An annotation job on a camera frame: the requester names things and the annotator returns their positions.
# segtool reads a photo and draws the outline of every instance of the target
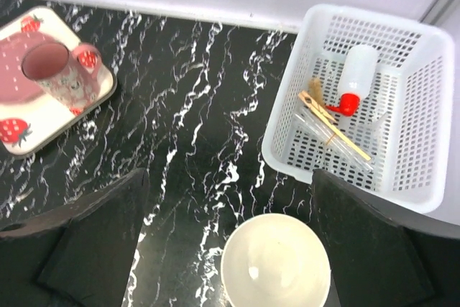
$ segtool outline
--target squeeze bottle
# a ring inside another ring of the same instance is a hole
[[[371,91],[378,58],[378,51],[369,45],[357,45],[350,49],[337,86],[337,94],[340,95],[339,107],[326,108],[345,116],[352,116],[358,109],[359,102],[368,97]]]

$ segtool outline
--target black marble countertop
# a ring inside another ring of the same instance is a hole
[[[123,306],[229,306],[219,267],[235,227],[311,217],[308,186],[261,154],[295,35],[38,0],[0,0],[0,26],[37,5],[94,44],[119,87],[36,155],[2,154],[0,228],[145,167],[149,212]]]

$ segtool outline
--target red cap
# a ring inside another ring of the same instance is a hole
[[[339,107],[326,106],[326,108],[343,114],[344,116],[352,116],[359,107],[359,101],[359,97],[354,93],[345,93],[340,98]]]

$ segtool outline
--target perforated basket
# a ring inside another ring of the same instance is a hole
[[[346,54],[358,44],[379,51],[370,95],[352,118],[339,119],[347,136],[372,157],[366,173],[325,150],[293,114],[312,76],[322,80],[327,104]],[[446,179],[454,95],[454,43],[444,31],[399,17],[345,6],[308,10],[286,66],[262,143],[272,168],[311,183],[323,168],[388,201],[420,213],[439,206]],[[389,116],[370,135],[356,124]]]

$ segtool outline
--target red strawberry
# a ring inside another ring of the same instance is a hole
[[[78,56],[80,64],[87,68],[94,68],[96,66],[96,54],[85,51]]]
[[[0,140],[3,143],[12,143],[21,147],[22,141],[31,134],[30,124],[21,119],[7,119],[0,121]]]
[[[71,111],[73,113],[73,115],[75,116],[79,116],[82,112],[81,109],[77,109],[77,108],[69,108],[69,111]]]
[[[21,31],[22,32],[36,32],[38,31],[42,23],[43,23],[43,19],[40,19],[35,15],[26,16],[21,21]]]

